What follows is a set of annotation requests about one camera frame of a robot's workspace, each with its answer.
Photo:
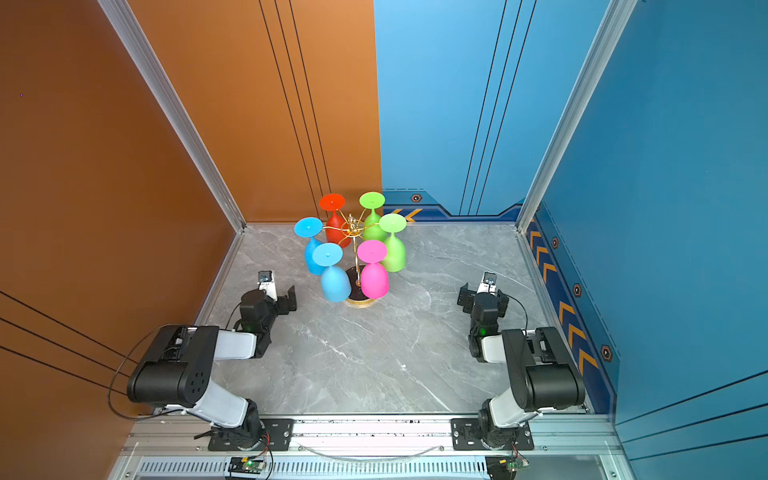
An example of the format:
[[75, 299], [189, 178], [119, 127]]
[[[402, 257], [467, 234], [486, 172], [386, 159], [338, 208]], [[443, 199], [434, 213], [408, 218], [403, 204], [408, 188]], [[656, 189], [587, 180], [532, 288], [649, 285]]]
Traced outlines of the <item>magenta wine glass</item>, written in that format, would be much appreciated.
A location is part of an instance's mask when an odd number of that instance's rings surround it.
[[386, 245], [378, 240], [364, 241], [357, 250], [357, 257], [364, 263], [360, 286], [370, 299], [382, 298], [389, 292], [388, 272], [383, 266], [387, 253]]

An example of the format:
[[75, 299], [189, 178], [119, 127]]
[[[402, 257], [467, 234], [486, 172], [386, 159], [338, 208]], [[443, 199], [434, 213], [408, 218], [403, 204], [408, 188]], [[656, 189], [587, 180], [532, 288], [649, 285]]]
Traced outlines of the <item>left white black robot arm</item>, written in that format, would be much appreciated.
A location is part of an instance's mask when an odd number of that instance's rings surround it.
[[211, 379], [220, 360], [256, 360], [271, 344], [278, 317], [297, 310], [296, 289], [277, 295], [273, 285], [242, 295], [241, 318], [231, 329], [218, 326], [163, 325], [149, 335], [152, 343], [128, 379], [126, 396], [135, 404], [159, 411], [128, 416], [112, 404], [113, 385], [106, 402], [116, 416], [141, 422], [157, 417], [190, 415], [209, 424], [196, 437], [209, 440], [211, 451], [285, 451], [290, 444], [292, 420], [264, 420], [255, 401], [238, 396]]

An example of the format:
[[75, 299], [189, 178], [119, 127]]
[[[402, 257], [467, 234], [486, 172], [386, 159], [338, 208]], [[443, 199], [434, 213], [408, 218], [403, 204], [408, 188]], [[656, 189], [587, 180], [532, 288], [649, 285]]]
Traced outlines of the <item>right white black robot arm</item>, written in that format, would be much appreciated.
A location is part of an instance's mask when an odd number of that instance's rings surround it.
[[470, 317], [468, 347], [480, 363], [506, 367], [509, 386], [486, 400], [469, 436], [488, 449], [515, 449], [528, 423], [549, 410], [580, 406], [586, 387], [555, 327], [533, 330], [499, 327], [512, 298], [484, 281], [476, 290], [459, 289], [457, 305]]

